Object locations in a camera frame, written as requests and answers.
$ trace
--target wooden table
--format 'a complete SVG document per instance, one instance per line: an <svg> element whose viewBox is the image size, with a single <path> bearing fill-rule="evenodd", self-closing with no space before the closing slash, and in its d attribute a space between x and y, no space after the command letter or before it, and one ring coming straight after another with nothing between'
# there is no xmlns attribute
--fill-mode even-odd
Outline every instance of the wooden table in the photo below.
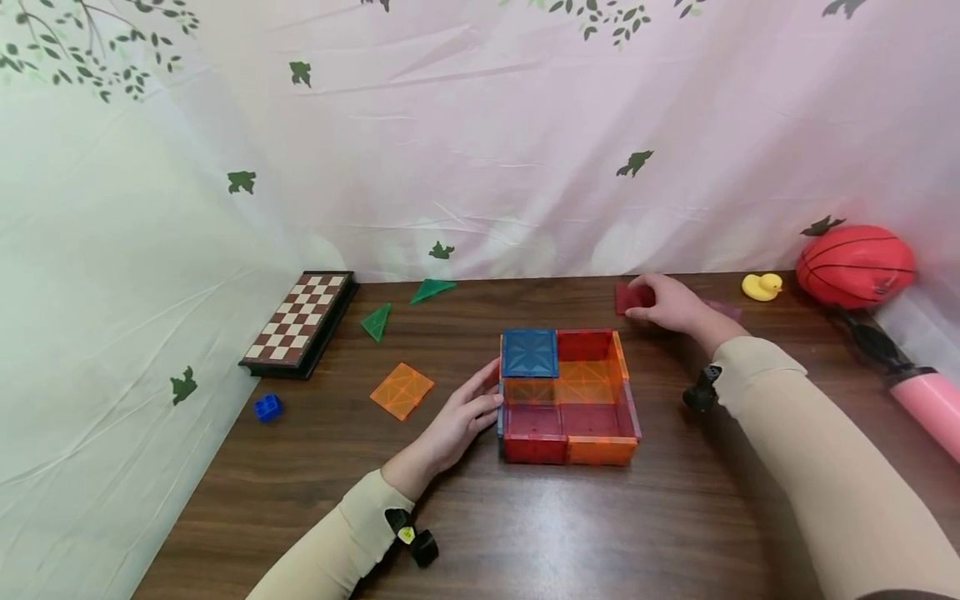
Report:
<svg viewBox="0 0 960 600"><path fill-rule="evenodd" d="M786 279L775 302L740 276L680 277L737 304L863 429L960 545L960 467L888 397L844 331ZM613 277L467 281L411 306L416 283L361 287L308 382L262 381L286 413L237 420L148 571L137 600L237 600L365 473L412 442L447 396L494 358L506 327L615 327L643 442L629 468L506 465L484 434L420 502L440 558L421 571L394 548L355 597L816 598L785 497L725 411L692 420L680 400L705 357L685 338L613 312ZM359 321L393 312L377 345ZM369 400L403 361L437 385L406 422Z"/></svg>

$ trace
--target red basketball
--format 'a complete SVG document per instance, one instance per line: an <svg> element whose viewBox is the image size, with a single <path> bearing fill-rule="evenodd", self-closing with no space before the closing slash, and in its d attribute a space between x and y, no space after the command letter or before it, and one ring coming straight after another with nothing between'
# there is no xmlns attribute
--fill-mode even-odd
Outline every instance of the red basketball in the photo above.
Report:
<svg viewBox="0 0 960 600"><path fill-rule="evenodd" d="M913 251L872 225L831 229L800 254L797 279L827 306L864 308L892 298L913 281Z"/></svg>

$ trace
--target checkered board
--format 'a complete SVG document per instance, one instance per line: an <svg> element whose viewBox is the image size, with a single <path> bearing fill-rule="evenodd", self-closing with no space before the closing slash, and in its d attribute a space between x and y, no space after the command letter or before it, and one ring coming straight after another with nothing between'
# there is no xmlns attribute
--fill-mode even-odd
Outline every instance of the checkered board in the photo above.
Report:
<svg viewBox="0 0 960 600"><path fill-rule="evenodd" d="M254 376L309 378L356 288L353 272L304 272L240 365Z"/></svg>

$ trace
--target person's hand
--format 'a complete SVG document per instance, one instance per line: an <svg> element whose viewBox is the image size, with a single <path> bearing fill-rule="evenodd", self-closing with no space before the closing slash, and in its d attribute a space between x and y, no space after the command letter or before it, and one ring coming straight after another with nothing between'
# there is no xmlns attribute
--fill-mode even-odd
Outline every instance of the person's hand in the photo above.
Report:
<svg viewBox="0 0 960 600"><path fill-rule="evenodd" d="M430 426L380 470L384 480L417 501L430 481L453 467L481 431L496 422L500 359L491 361L450 395Z"/></svg>
<svg viewBox="0 0 960 600"><path fill-rule="evenodd" d="M627 317L685 333L700 344L707 356L712 357L732 338L750 335L739 323L704 304L690 288L673 277L645 274L631 281L628 287L641 285L653 288L657 300L653 306L628 309Z"/></svg>
<svg viewBox="0 0 960 600"><path fill-rule="evenodd" d="M636 321L649 321L664 329L691 333L707 314L710 307L673 277L657 274L641 275L630 282L631 289L640 286L653 288L656 303L649 307L636 307L627 310L626 316Z"/></svg>

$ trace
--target beige sleeve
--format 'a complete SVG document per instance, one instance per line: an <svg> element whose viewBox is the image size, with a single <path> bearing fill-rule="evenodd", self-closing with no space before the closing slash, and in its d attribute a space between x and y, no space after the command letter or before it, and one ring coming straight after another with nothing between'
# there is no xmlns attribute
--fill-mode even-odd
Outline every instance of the beige sleeve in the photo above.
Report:
<svg viewBox="0 0 960 600"><path fill-rule="evenodd" d="M247 600L346 600L394 542L384 511L413 507L379 470L369 473L280 557Z"/></svg>
<svg viewBox="0 0 960 600"><path fill-rule="evenodd" d="M797 361L740 337L714 363L720 403L789 497L827 598L897 588L960 598L960 558L933 515Z"/></svg>

